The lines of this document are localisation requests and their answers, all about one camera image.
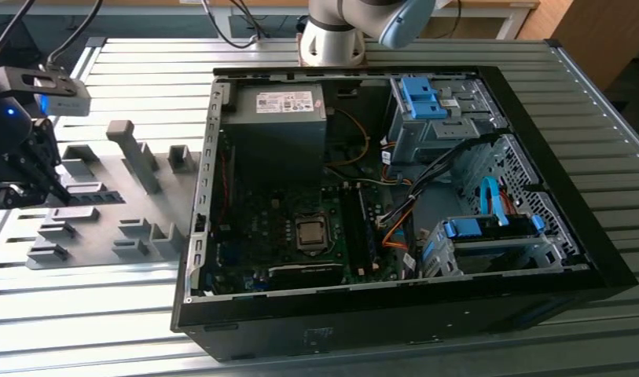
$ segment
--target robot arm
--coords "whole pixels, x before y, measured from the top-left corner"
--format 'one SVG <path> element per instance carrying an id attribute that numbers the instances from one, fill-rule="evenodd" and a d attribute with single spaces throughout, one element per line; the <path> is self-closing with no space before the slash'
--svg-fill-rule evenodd
<path id="1" fill-rule="evenodd" d="M 310 0 L 299 43 L 307 65 L 348 66 L 363 60 L 364 33 L 390 49 L 406 46 L 431 15 L 434 0 Z"/>

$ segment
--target blue plastic clip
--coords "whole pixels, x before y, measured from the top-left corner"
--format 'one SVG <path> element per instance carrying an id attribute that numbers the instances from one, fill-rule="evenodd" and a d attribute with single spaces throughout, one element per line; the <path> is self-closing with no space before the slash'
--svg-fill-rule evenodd
<path id="1" fill-rule="evenodd" d="M 534 214 L 533 216 L 530 216 L 530 222 L 533 223 L 533 226 L 535 227 L 538 233 L 542 233 L 545 231 L 545 221 L 539 217 L 539 215 Z"/>
<path id="2" fill-rule="evenodd" d="M 490 198 L 486 198 L 486 191 L 489 191 Z M 499 226 L 507 225 L 509 221 L 505 217 L 505 211 L 502 203 L 499 202 L 498 195 L 498 182 L 495 178 L 486 176 L 482 178 L 479 183 L 479 213 L 489 214 L 489 201 L 490 201 L 490 211 L 498 218 Z"/>
<path id="3" fill-rule="evenodd" d="M 477 224 L 474 218 L 457 218 L 451 220 L 451 225 L 454 225 L 458 237 L 474 237 L 482 235 L 479 224 Z"/>
<path id="4" fill-rule="evenodd" d="M 431 254 L 434 247 L 435 247 L 435 244 L 433 242 L 429 242 L 426 249 L 423 249 L 422 262 L 426 261 L 426 258 Z"/>
<path id="5" fill-rule="evenodd" d="M 446 238 L 454 238 L 455 237 L 454 225 L 446 222 L 445 224 L 442 224 L 442 226 L 445 227 Z"/>
<path id="6" fill-rule="evenodd" d="M 446 110 L 437 103 L 437 90 L 431 88 L 427 77 L 403 77 L 402 94 L 411 108 L 413 119 L 443 119 Z"/>

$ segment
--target metal table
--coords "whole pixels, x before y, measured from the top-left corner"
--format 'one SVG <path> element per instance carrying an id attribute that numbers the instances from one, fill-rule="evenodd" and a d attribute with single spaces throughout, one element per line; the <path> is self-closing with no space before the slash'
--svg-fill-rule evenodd
<path id="1" fill-rule="evenodd" d="M 109 39 L 89 46 L 74 76 L 89 87 L 92 113 L 57 119 L 57 138 L 104 140 L 108 120 L 131 119 L 135 137 L 159 152 L 171 144 L 200 148 L 213 67 L 295 64 L 288 40 L 243 51 L 212 39 Z M 370 44 L 367 50 L 372 65 L 499 66 L 639 278 L 639 137 L 565 52 L 542 42 L 467 40 L 415 42 L 396 52 Z M 282 368 L 288 375 L 639 375 L 639 286 L 522 332 L 217 364 L 168 330 L 175 264 L 24 267 L 44 212 L 0 211 L 0 373 L 6 377 L 260 376 L 278 375 Z"/>

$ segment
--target aluminum slotted table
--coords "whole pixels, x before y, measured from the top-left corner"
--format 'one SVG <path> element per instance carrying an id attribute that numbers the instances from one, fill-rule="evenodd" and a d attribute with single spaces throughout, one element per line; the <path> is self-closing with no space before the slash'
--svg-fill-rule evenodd
<path id="1" fill-rule="evenodd" d="M 153 152 L 201 146 L 213 67 L 295 65 L 295 42 L 233 50 L 215 39 L 91 39 L 73 76 L 91 116 L 56 120 L 60 142 L 105 140 L 129 119 Z M 497 65 L 639 278 L 639 137 L 566 53 L 543 42 L 370 43 L 371 65 Z M 515 333 L 312 357 L 219 364 L 168 330 L 176 263 L 25 268 L 46 210 L 0 211 L 0 374 L 639 375 L 639 286 Z"/>

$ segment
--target sticker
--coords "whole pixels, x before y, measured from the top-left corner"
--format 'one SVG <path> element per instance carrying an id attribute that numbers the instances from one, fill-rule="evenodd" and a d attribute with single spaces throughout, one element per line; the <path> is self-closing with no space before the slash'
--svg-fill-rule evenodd
<path id="1" fill-rule="evenodd" d="M 382 163 L 384 165 L 391 165 L 391 153 L 382 151 Z"/>
<path id="2" fill-rule="evenodd" d="M 443 108 L 458 108 L 458 102 L 455 100 L 441 100 L 441 106 Z"/>
<path id="3" fill-rule="evenodd" d="M 256 95 L 256 114 L 312 111 L 311 92 L 274 92 Z"/>
<path id="4" fill-rule="evenodd" d="M 405 253 L 405 255 L 402 256 L 402 263 L 405 263 L 405 265 L 407 266 L 407 268 L 414 271 L 414 265 L 417 265 L 417 263 L 414 262 L 414 258 L 410 257 L 410 254 Z"/>

